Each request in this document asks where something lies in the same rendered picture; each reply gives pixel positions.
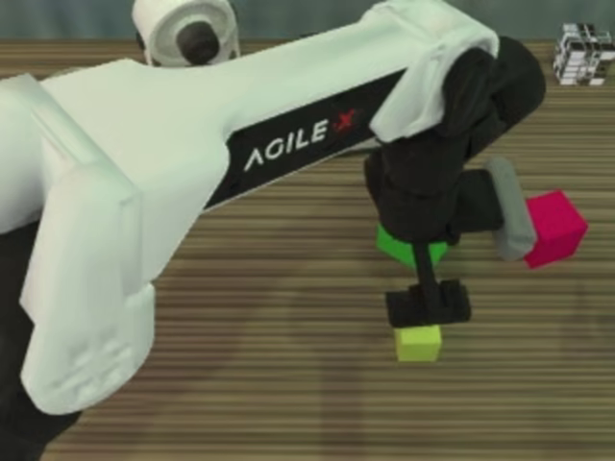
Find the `cube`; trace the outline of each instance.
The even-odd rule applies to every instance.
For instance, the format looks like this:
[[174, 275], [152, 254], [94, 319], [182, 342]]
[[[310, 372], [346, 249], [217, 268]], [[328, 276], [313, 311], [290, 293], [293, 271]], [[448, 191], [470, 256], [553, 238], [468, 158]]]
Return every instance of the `cube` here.
[[[401, 242], [395, 239], [389, 234], [381, 225], [378, 225], [376, 246], [378, 249], [391, 256], [393, 259], [401, 262], [402, 264], [416, 269], [416, 262], [414, 261], [414, 252], [412, 251], [412, 244]], [[438, 242], [430, 244], [430, 256], [431, 264], [434, 266], [440, 262], [444, 254], [448, 251], [449, 246], [446, 242]]]
[[534, 248], [524, 258], [530, 269], [577, 251], [589, 226], [561, 190], [528, 199], [528, 209], [538, 236]]
[[397, 328], [395, 351], [400, 362], [435, 362], [440, 354], [440, 326]]

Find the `pink red block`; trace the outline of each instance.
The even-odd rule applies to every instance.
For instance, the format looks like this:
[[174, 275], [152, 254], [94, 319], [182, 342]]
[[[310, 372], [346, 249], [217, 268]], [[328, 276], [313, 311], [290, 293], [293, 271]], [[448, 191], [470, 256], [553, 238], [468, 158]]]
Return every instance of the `pink red block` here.
[[572, 256], [589, 228], [575, 206], [556, 190], [527, 200], [538, 240], [524, 260], [537, 268]]

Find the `green cube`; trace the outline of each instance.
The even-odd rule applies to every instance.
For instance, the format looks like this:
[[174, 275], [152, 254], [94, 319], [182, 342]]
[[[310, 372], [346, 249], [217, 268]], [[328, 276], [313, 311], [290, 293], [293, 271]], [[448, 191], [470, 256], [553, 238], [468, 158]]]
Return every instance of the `green cube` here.
[[[412, 269], [416, 269], [412, 244], [396, 240], [392, 235], [384, 230], [382, 225], [378, 225], [376, 246], [381, 252], [391, 256], [393, 259], [398, 260], [402, 264], [409, 266]], [[430, 244], [431, 264], [435, 266], [438, 262], [440, 262], [448, 249], [449, 246], [446, 242]]]
[[435, 362], [442, 347], [439, 325], [397, 328], [395, 352], [400, 362]]

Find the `wood grain surface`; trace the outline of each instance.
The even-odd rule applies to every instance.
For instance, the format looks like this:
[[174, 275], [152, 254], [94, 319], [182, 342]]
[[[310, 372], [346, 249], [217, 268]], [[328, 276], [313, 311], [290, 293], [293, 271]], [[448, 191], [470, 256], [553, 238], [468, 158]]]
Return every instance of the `wood grain surface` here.
[[[44, 460], [615, 459], [615, 90], [555, 86], [551, 44], [530, 46], [547, 101], [475, 164], [503, 155], [529, 196], [564, 189], [590, 222], [574, 258], [530, 271], [465, 238], [438, 273], [467, 284], [474, 320], [444, 328], [438, 363], [397, 363], [382, 294], [413, 275], [374, 248], [362, 158], [323, 163], [203, 216], [157, 283], [147, 364]], [[126, 56], [3, 43], [0, 73]]]

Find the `yellow cube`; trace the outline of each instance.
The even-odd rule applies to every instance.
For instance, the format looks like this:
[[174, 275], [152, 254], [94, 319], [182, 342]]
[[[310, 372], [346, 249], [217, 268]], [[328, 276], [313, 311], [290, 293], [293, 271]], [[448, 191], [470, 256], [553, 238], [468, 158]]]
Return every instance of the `yellow cube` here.
[[395, 329], [395, 350], [400, 362], [435, 362], [441, 346], [439, 325]]

